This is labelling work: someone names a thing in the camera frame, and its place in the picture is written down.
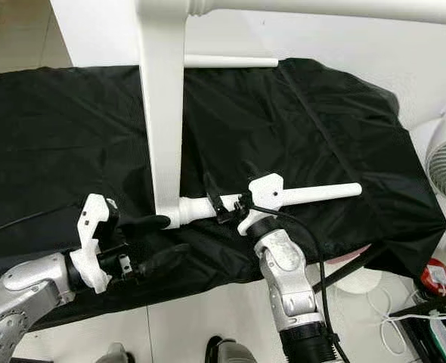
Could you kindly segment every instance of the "red object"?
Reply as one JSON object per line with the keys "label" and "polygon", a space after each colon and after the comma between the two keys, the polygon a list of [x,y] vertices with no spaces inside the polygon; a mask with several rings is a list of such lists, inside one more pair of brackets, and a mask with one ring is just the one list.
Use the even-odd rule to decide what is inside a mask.
{"label": "red object", "polygon": [[421,275],[421,282],[435,295],[446,295],[446,265],[437,259],[430,259]]}

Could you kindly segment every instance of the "floor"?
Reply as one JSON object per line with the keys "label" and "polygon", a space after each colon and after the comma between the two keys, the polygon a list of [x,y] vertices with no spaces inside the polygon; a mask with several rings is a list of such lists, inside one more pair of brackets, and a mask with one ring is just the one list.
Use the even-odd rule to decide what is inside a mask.
{"label": "floor", "polygon": [[[0,0],[0,73],[37,67],[70,67],[57,21],[48,0]],[[318,277],[308,268],[311,280]],[[381,289],[392,296],[394,309],[409,295],[401,278],[385,273],[370,298],[386,310]],[[417,361],[410,350],[394,356],[379,336],[379,315],[365,295],[329,289],[330,312],[342,346],[355,363]],[[102,315],[27,334],[17,347],[20,358],[55,363],[92,363],[112,342],[121,342],[137,363],[203,362],[206,341],[214,334],[248,346],[258,362],[284,362],[274,328],[264,281],[231,284],[207,293],[116,314]],[[400,350],[392,331],[389,345]]]}

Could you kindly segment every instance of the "black cable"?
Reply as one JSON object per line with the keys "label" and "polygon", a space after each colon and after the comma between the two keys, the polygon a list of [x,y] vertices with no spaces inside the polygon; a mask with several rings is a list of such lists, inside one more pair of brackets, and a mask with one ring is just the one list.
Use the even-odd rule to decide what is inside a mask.
{"label": "black cable", "polygon": [[339,344],[339,340],[337,339],[337,335],[334,333],[334,330],[332,329],[332,323],[330,322],[330,315],[329,315],[329,304],[327,302],[327,285],[326,285],[326,274],[324,270],[324,254],[322,253],[321,245],[317,242],[317,238],[314,236],[314,234],[307,228],[304,223],[302,223],[299,219],[297,219],[294,216],[291,216],[290,214],[279,212],[272,209],[266,209],[262,208],[260,206],[251,206],[251,209],[257,210],[259,212],[272,214],[277,217],[289,219],[295,223],[297,223],[300,227],[302,227],[302,230],[310,237],[312,240],[312,243],[315,245],[315,249],[317,250],[317,257],[319,259],[319,269],[321,273],[321,286],[322,286],[322,308],[324,310],[324,319],[326,322],[327,329],[331,336],[333,336],[333,344],[336,347],[337,352],[339,352],[339,355],[341,356],[341,359],[345,363],[350,363],[349,359],[347,358],[347,355],[345,355],[344,350]]}
{"label": "black cable", "polygon": [[35,213],[35,214],[31,214],[29,216],[22,217],[20,219],[16,219],[16,220],[8,222],[8,223],[6,223],[4,225],[0,225],[0,231],[4,230],[6,228],[9,228],[12,225],[17,225],[17,224],[19,224],[21,222],[25,222],[25,221],[28,221],[30,219],[34,219],[34,218],[37,218],[37,217],[40,217],[40,216],[45,216],[47,214],[51,214],[51,213],[57,212],[58,210],[65,209],[65,208],[68,208],[70,206],[76,206],[76,205],[78,205],[78,203],[71,203],[71,204],[67,204],[67,205],[63,205],[63,206],[58,206],[58,207],[53,208],[53,209],[44,210],[42,212],[38,212],[38,213]]}

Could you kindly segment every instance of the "white plastic handle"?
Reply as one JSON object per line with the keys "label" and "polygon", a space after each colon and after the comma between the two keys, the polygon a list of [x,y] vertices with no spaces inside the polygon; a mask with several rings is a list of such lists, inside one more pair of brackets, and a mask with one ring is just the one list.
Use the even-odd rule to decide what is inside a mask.
{"label": "white plastic handle", "polygon": [[[309,187],[283,190],[283,206],[318,202],[360,195],[362,187],[359,183],[326,185],[322,187]],[[228,211],[234,210],[234,204],[240,194],[224,195],[221,197],[223,205]],[[216,212],[208,198],[186,198],[179,201],[179,214],[181,224],[186,225],[198,219],[212,218]]]}

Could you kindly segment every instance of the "black fabric cover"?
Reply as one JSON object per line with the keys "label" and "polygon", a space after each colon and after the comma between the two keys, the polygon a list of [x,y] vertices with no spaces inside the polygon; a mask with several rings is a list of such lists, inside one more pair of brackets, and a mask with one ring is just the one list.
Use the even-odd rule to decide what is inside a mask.
{"label": "black fabric cover", "polygon": [[[0,74],[0,225],[88,193],[113,198],[125,216],[152,214],[142,107],[137,67]],[[360,182],[360,197],[283,211],[314,231],[327,259],[384,243],[388,252],[371,267],[420,275],[446,221],[397,115],[390,92],[313,60],[187,70],[181,195],[205,196],[205,172],[221,194],[245,191],[265,172],[282,175],[285,188]],[[67,207],[0,232],[0,274],[77,248],[79,212]],[[287,227],[314,262],[312,244]],[[181,243],[191,252],[164,278],[80,294],[37,327],[261,278],[251,243],[232,224],[203,220],[131,242],[138,258]]]}

